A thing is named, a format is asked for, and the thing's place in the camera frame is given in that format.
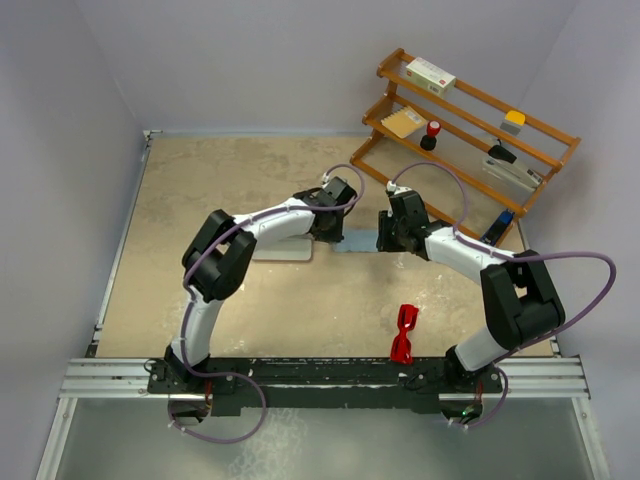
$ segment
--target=yellow object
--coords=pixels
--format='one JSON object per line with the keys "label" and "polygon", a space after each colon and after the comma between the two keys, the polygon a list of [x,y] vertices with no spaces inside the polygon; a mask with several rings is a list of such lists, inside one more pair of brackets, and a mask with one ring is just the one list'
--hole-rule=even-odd
{"label": "yellow object", "polygon": [[416,113],[413,108],[404,107],[396,113],[392,113],[388,117],[383,118],[380,123],[391,130],[396,136],[405,138],[420,127],[424,127],[427,121]]}
{"label": "yellow object", "polygon": [[524,113],[520,113],[517,110],[509,110],[504,116],[507,122],[515,123],[516,125],[523,126],[526,120]]}

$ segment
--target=red plastic toy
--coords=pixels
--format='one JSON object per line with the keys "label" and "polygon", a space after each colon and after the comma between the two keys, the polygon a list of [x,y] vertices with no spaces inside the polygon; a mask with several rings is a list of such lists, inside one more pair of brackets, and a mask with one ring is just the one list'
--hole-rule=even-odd
{"label": "red plastic toy", "polygon": [[400,305],[398,312],[398,330],[400,333],[393,339],[391,346],[391,361],[411,365],[413,357],[411,356],[411,342],[407,338],[407,333],[413,330],[418,320],[418,312],[420,310],[413,305]]}

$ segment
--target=blue object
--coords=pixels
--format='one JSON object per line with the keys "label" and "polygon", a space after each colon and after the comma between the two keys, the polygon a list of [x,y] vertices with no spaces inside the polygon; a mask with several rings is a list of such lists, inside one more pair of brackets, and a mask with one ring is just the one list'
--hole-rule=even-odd
{"label": "blue object", "polygon": [[377,230],[345,228],[342,232],[344,239],[340,243],[332,243],[331,248],[336,253],[349,252],[377,252]]}
{"label": "blue object", "polygon": [[484,233],[484,235],[480,238],[482,243],[486,243],[487,245],[495,245],[498,242],[498,239],[502,236],[505,230],[511,225],[513,221],[514,213],[507,209],[498,215],[496,221],[489,227],[489,229]]}

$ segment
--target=small box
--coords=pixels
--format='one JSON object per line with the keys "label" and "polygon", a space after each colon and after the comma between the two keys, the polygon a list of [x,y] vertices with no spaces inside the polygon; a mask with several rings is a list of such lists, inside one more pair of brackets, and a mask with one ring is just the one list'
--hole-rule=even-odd
{"label": "small box", "polygon": [[407,65],[407,78],[440,98],[456,84],[456,77],[420,57]]}

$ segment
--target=glass panel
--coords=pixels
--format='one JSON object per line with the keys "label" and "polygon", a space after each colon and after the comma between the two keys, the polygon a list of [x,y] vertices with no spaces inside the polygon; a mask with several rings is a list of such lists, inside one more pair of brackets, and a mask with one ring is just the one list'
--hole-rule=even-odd
{"label": "glass panel", "polygon": [[[209,418],[231,437],[259,412]],[[508,400],[467,433],[399,410],[270,410],[262,429],[213,445],[167,428],[166,401],[81,400],[58,479],[592,478],[570,400]]]}

